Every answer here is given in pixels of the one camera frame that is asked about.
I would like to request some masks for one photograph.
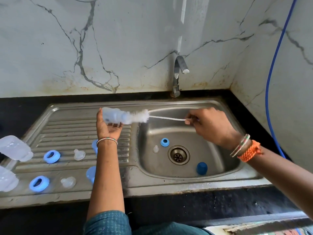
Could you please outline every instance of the faucet spout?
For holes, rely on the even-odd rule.
[[[189,69],[185,62],[185,59],[181,55],[176,57],[175,64],[174,64],[174,77],[173,77],[173,86],[172,86],[172,92],[171,92],[171,96],[174,98],[180,96],[180,90],[179,90],[179,84],[178,84],[179,70],[181,70],[183,74],[189,73]]]

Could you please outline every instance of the person's right arm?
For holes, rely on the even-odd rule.
[[[197,134],[205,140],[231,151],[243,138],[243,135],[233,128],[225,113],[215,108],[191,110],[185,123],[194,126]],[[249,140],[238,156],[251,144]],[[247,163],[313,219],[313,174],[272,151],[261,148],[263,154],[255,155]]]

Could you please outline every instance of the sink drain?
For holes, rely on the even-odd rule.
[[[184,165],[189,162],[189,151],[180,145],[175,145],[168,150],[168,158],[176,165]]]

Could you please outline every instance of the countertop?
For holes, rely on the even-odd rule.
[[[180,98],[221,97],[239,123],[264,147],[277,152],[267,131],[229,90],[182,91]],[[21,138],[49,104],[157,100],[168,92],[0,98],[0,138]],[[288,198],[273,186],[218,190],[180,195],[125,198],[132,229],[175,221],[193,226],[229,225],[254,221],[303,218]],[[88,201],[0,210],[1,234],[80,234]],[[46,230],[47,221],[53,224]]]

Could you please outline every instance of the orange woven bracelet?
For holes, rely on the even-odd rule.
[[[254,157],[255,154],[263,154],[261,149],[261,144],[252,140],[252,145],[244,152],[240,157],[238,157],[241,161],[247,162],[251,158]]]

